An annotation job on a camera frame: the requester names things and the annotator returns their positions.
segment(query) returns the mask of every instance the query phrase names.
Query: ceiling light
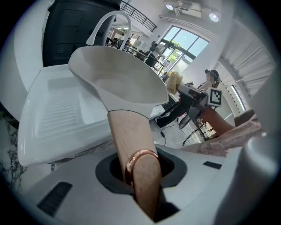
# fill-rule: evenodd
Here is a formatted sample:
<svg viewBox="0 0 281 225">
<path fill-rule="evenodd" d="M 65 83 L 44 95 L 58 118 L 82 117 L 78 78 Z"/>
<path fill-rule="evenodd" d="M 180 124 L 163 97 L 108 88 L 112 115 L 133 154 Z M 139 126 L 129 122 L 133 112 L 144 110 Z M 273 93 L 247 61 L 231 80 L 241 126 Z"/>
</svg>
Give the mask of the ceiling light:
<svg viewBox="0 0 281 225">
<path fill-rule="evenodd" d="M 173 10 L 173 9 L 174 9 L 173 6 L 170 5 L 170 4 L 167 4 L 166 7 L 167 7 L 168 9 L 170 9 L 170 10 Z"/>
<path fill-rule="evenodd" d="M 216 14 L 214 14 L 214 13 L 210 13 L 209 17 L 214 22 L 218 22 L 219 21 L 219 17 Z"/>
</svg>

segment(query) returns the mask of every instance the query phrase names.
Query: wooden leg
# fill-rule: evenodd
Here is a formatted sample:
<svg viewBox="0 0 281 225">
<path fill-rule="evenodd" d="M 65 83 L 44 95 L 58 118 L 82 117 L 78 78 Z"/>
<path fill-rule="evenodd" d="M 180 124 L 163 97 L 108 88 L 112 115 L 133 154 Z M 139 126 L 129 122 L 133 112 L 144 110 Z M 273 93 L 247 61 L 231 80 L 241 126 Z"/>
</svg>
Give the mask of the wooden leg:
<svg viewBox="0 0 281 225">
<path fill-rule="evenodd" d="M 143 115 L 125 110 L 108 112 L 108 120 L 125 180 L 126 165 L 135 153 L 147 149 L 157 154 L 149 121 Z M 153 155 L 141 156 L 132 175 L 137 203 L 153 218 L 162 177 L 158 159 Z"/>
</svg>

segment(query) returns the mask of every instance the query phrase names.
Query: ceiling vent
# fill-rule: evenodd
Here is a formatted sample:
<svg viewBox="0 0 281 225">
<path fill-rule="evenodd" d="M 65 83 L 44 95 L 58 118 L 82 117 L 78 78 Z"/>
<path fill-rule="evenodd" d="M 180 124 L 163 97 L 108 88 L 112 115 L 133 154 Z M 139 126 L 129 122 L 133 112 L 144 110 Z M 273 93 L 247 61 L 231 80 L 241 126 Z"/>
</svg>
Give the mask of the ceiling vent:
<svg viewBox="0 0 281 225">
<path fill-rule="evenodd" d="M 181 10 L 183 14 L 188 14 L 191 16 L 196 16 L 198 18 L 201 18 L 202 11 L 201 11 L 200 4 L 192 3 L 192 2 L 189 3 L 178 2 L 178 3 L 180 5 L 178 9 Z"/>
</svg>

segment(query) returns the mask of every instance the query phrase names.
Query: pink fabric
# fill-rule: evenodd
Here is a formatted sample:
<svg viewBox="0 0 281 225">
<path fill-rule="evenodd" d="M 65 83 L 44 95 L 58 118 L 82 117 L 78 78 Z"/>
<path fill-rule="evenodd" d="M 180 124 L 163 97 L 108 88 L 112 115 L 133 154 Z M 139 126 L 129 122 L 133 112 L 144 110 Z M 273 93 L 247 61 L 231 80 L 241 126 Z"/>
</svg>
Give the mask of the pink fabric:
<svg viewBox="0 0 281 225">
<path fill-rule="evenodd" d="M 251 137 L 261 135 L 261 133 L 261 125 L 256 115 L 253 115 L 247 122 L 215 139 L 184 146 L 181 150 L 212 156 L 226 156 L 228 149 L 242 147 Z"/>
</svg>

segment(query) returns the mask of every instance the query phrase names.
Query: green foliage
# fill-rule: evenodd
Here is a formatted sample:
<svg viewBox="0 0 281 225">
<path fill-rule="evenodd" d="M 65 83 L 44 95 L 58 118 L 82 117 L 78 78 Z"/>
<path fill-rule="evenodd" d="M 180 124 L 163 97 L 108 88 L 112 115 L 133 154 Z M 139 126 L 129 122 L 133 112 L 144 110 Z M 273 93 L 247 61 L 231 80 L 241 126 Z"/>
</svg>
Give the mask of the green foliage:
<svg viewBox="0 0 281 225">
<path fill-rule="evenodd" d="M 176 44 L 177 46 L 182 47 L 181 44 L 178 43 L 178 42 L 172 41 L 172 43 Z M 169 56 L 168 60 L 169 60 L 172 64 L 177 60 L 178 52 L 180 53 L 180 51 L 176 49 L 176 50 Z"/>
</svg>

